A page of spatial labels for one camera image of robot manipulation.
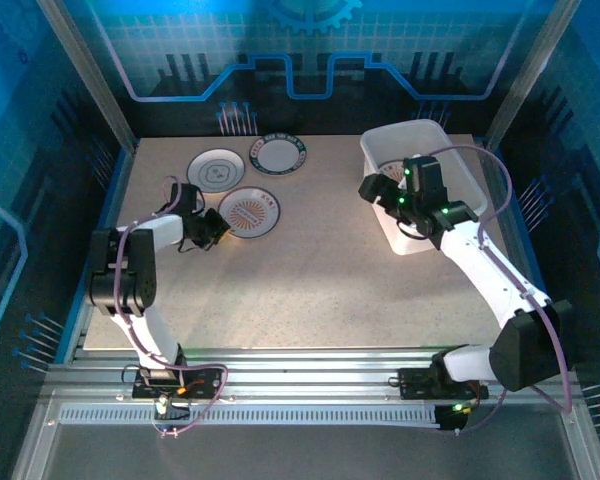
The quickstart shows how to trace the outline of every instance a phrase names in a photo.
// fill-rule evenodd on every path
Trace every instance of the white plastic basket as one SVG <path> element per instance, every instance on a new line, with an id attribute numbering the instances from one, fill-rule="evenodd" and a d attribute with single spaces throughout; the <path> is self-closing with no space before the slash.
<path id="1" fill-rule="evenodd" d="M 365 156 L 364 176 L 379 173 L 378 165 L 385 162 L 417 154 L 426 155 L 448 145 L 451 145 L 451 140 L 442 127 L 432 120 L 412 120 L 368 130 L 360 139 Z M 476 215 L 482 215 L 487 209 L 487 198 L 458 151 L 449 150 L 436 155 L 436 158 L 440 161 L 442 179 L 447 187 L 449 200 L 462 200 Z M 382 207 L 372 207 L 395 253 L 407 255 L 433 248 L 431 242 L 412 240 L 403 235 L 396 221 L 389 217 Z M 418 235 L 415 229 L 405 230 Z"/>

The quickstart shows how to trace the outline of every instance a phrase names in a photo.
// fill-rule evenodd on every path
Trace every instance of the decorative plate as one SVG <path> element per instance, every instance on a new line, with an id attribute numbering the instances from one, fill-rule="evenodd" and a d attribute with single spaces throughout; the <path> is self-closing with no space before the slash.
<path id="1" fill-rule="evenodd" d="M 271 193 L 257 187 L 234 190 L 222 199 L 218 212 L 239 238 L 257 238 L 273 230 L 280 218 L 280 204 Z"/>
<path id="2" fill-rule="evenodd" d="M 400 183 L 404 178 L 404 170 L 402 168 L 402 160 L 389 160 L 378 166 L 378 170 L 383 175 Z"/>
<path id="3" fill-rule="evenodd" d="M 307 159 L 304 143 L 288 133 L 270 133 L 259 138 L 249 151 L 249 160 L 267 175 L 287 175 Z"/>
<path id="4" fill-rule="evenodd" d="M 203 193 L 222 193 L 235 187 L 244 176 L 244 161 L 224 148 L 207 150 L 191 160 L 187 169 L 189 183 Z"/>

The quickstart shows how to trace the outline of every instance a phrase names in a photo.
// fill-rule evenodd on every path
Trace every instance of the speckled table surface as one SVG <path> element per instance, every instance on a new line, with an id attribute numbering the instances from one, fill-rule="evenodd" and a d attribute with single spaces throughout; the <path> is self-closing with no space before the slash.
<path id="1" fill-rule="evenodd" d="M 281 204 L 268 235 L 226 237 L 208 252 L 167 248 L 156 258 L 156 303 L 185 348 L 392 347 L 493 342 L 498 324 L 460 269 L 431 250 L 395 255 L 358 197 L 359 136 L 301 137 L 306 163 L 272 177 L 248 160 L 253 137 L 145 138 L 140 142 L 118 225 L 164 203 L 166 175 L 186 177 L 210 148 L 245 160 L 239 187 L 260 186 Z M 455 143 L 472 142 L 468 135 Z M 462 152 L 487 192 L 479 161 Z M 217 206 L 223 194 L 206 195 Z M 497 224 L 490 236 L 502 248 Z M 118 327 L 94 312 L 84 347 L 129 348 Z"/>

